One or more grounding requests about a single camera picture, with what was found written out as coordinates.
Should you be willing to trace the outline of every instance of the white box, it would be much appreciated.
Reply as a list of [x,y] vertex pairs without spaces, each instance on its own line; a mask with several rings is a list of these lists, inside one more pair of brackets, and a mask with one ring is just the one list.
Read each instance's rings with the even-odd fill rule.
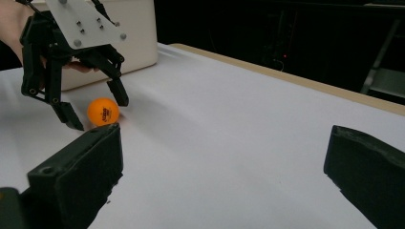
[[[32,2],[39,10],[48,10],[45,0]],[[158,61],[154,1],[101,0],[100,2],[103,3],[110,19],[118,22],[119,28],[127,34],[125,41],[112,44],[125,58],[121,67],[122,73],[154,65]],[[63,70],[62,91],[107,78],[108,76],[101,71],[80,73],[75,70]]]

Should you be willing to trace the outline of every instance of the ping pong ball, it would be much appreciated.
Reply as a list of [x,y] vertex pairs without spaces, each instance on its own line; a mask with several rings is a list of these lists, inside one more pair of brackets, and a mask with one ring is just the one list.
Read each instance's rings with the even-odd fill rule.
[[96,126],[112,124],[118,120],[119,107],[117,103],[110,98],[97,98],[89,104],[87,116]]

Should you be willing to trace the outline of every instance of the dark floor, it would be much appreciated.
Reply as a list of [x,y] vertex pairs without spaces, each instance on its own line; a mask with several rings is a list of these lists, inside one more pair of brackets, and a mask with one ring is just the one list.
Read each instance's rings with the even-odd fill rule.
[[21,67],[14,52],[4,43],[0,41],[0,71]]
[[[361,1],[276,2],[155,0],[158,40],[360,92],[391,25],[405,16],[405,9],[365,9]],[[380,67],[405,71],[404,41],[402,24]]]

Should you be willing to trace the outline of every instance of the screw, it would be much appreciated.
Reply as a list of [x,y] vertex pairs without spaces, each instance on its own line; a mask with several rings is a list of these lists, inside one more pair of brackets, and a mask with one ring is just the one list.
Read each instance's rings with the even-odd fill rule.
[[39,170],[39,173],[41,173],[41,174],[46,174],[46,175],[51,174],[51,173],[53,173],[53,172],[54,172],[54,168],[53,168],[53,167],[49,167],[49,166],[44,167],[44,168],[41,168],[41,169]]
[[81,41],[79,39],[76,39],[74,41],[74,44],[75,44],[76,47],[80,47],[81,46]]

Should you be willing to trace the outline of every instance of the human hand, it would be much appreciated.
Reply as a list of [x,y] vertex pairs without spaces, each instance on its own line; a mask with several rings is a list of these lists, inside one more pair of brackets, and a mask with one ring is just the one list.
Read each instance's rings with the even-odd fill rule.
[[[0,40],[12,49],[22,65],[24,65],[23,47],[20,43],[20,36],[28,18],[32,15],[33,10],[28,6],[24,6],[13,0],[0,0]],[[45,66],[46,59],[42,58],[42,62]],[[75,69],[82,73],[88,73],[92,70],[79,61],[72,61],[66,64],[64,69]]]

